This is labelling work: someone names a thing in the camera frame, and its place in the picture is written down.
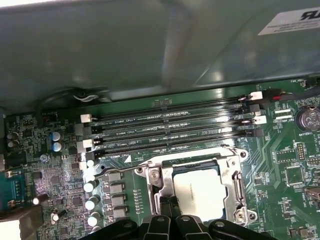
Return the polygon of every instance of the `white label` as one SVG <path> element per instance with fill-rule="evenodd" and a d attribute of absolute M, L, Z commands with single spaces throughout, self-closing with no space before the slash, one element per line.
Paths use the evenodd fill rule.
<path fill-rule="evenodd" d="M 320 7 L 278 13 L 258 35 L 320 28 Z"/>

